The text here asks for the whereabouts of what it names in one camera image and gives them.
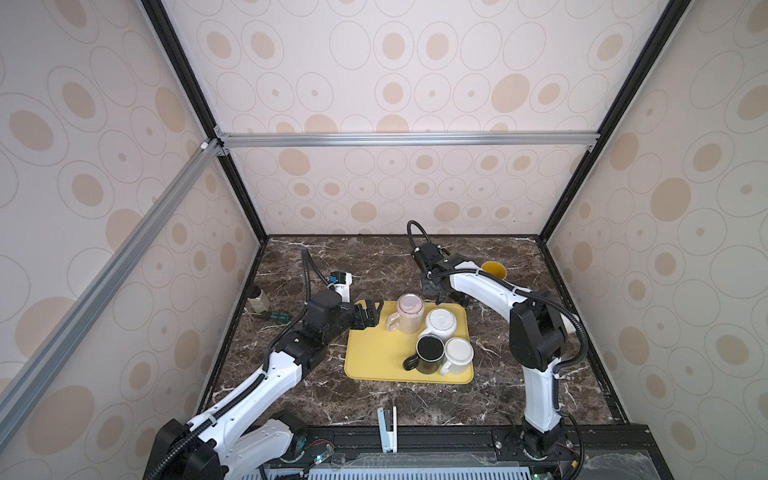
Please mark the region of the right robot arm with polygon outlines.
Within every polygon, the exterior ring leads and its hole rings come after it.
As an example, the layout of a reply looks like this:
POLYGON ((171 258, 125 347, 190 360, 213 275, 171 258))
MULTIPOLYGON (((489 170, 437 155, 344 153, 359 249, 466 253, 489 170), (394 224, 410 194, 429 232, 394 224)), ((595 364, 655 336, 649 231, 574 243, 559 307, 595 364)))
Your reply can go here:
POLYGON ((432 242, 417 221, 408 221, 406 231, 427 296, 461 303, 471 298, 508 322, 509 348, 523 367, 526 388, 522 445, 531 459, 545 459, 565 440, 567 414, 559 402, 559 380, 563 369, 587 356, 589 340, 583 323, 548 291, 513 285, 449 253, 432 242))

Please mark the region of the white ribbed mug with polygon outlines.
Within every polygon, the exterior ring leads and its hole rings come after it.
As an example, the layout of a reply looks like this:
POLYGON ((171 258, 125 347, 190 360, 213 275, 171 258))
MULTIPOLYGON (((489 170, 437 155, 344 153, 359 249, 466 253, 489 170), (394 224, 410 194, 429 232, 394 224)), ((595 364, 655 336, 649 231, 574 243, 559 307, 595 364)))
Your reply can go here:
POLYGON ((454 313, 445 308, 435 308, 424 318, 424 330, 419 337, 434 336, 442 342, 447 342, 454 336, 458 328, 458 320, 454 313))

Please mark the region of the pink mug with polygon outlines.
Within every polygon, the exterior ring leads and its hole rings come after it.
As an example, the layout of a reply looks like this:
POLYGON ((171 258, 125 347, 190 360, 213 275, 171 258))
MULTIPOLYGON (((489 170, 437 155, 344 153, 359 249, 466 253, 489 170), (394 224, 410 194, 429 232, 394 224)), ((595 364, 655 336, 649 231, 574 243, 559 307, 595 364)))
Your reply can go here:
POLYGON ((425 302, 416 294, 404 294, 396 302, 395 311, 387 318, 388 331, 416 334, 422 329, 425 316, 425 302))

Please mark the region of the black mug red inside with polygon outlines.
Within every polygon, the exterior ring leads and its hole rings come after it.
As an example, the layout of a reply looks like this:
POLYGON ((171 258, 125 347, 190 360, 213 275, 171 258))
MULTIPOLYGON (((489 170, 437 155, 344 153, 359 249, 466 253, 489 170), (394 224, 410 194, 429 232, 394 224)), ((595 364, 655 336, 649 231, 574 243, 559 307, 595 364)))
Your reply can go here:
POLYGON ((403 363, 405 371, 418 371, 423 375, 431 375, 440 370, 445 356, 443 340, 433 334, 421 336, 415 347, 415 353, 406 358, 403 363))

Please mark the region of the blue butterfly mug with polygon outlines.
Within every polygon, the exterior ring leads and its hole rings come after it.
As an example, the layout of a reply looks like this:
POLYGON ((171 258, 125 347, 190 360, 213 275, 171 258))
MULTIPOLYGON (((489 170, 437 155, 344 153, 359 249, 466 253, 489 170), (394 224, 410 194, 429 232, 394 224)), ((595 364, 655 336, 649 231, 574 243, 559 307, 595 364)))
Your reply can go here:
POLYGON ((481 265, 481 269, 496 278, 505 280, 507 277, 507 269, 504 265, 496 261, 486 261, 481 265))

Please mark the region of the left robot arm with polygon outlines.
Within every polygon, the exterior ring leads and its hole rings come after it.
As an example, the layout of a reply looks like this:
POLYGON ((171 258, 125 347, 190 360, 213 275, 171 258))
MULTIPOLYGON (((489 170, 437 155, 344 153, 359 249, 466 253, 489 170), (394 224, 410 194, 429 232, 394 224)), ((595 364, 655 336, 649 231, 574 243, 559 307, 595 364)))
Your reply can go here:
POLYGON ((262 365, 224 399, 186 423, 172 419, 156 434, 147 479, 237 479, 285 455, 300 424, 292 416, 251 425, 300 384, 350 330, 378 325, 384 302, 351 303, 331 286, 304 285, 302 310, 268 344, 262 365))

